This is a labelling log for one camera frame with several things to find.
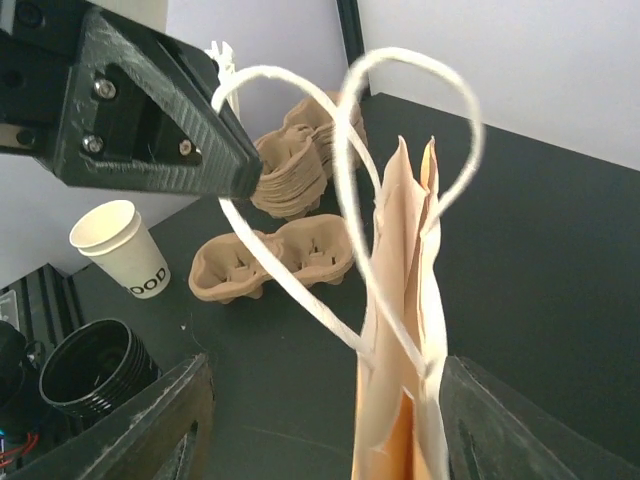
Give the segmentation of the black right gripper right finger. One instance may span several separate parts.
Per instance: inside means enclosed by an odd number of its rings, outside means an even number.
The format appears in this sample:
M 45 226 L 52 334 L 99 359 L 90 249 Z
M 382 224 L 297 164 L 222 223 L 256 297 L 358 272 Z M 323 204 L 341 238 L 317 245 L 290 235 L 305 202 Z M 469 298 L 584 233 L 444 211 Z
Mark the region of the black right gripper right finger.
M 440 406 L 454 479 L 639 477 L 467 358 L 446 359 Z

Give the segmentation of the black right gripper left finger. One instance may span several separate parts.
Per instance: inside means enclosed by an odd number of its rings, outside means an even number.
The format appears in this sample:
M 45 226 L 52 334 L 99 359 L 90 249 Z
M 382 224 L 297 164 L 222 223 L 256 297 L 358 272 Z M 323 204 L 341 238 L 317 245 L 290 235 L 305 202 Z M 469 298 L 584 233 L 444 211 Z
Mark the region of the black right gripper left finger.
M 205 354 L 174 367 L 111 414 L 10 479 L 202 479 L 215 394 Z

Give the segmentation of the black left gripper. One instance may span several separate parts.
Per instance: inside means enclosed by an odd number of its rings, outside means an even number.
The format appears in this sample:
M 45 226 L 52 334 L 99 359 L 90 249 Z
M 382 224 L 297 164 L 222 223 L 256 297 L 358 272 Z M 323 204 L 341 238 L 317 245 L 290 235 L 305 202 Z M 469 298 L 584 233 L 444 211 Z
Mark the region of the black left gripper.
M 70 186 L 245 199 L 262 163 L 201 49 L 90 1 L 1 3 L 1 152 Z

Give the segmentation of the brown paper takeout bag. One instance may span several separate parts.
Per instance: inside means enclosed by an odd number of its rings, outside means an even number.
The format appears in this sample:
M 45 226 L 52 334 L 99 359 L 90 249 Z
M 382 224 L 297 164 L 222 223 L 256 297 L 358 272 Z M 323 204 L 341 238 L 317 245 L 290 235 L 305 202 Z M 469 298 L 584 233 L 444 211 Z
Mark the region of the brown paper takeout bag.
M 454 183 L 439 187 L 435 147 L 425 147 L 419 173 L 399 145 L 383 172 L 370 171 L 375 189 L 374 239 L 364 238 L 351 155 L 359 139 L 351 113 L 367 73 L 390 60 L 420 67 L 441 78 L 464 99 L 471 141 L 469 155 Z M 285 289 L 325 328 L 358 356 L 352 475 L 356 479 L 446 479 L 449 452 L 439 394 L 448 354 L 446 322 L 434 263 L 441 242 L 440 219 L 464 192 L 482 159 L 485 129 L 478 99 L 451 67 L 424 54 L 398 47 L 367 52 L 349 69 L 338 101 L 315 84 L 277 66 L 241 69 L 218 87 L 211 105 L 258 78 L 276 78 L 311 95 L 332 117 L 336 194 L 353 255 L 367 290 L 363 327 L 347 327 L 300 283 Z M 245 244 L 254 232 L 232 201 L 221 208 Z

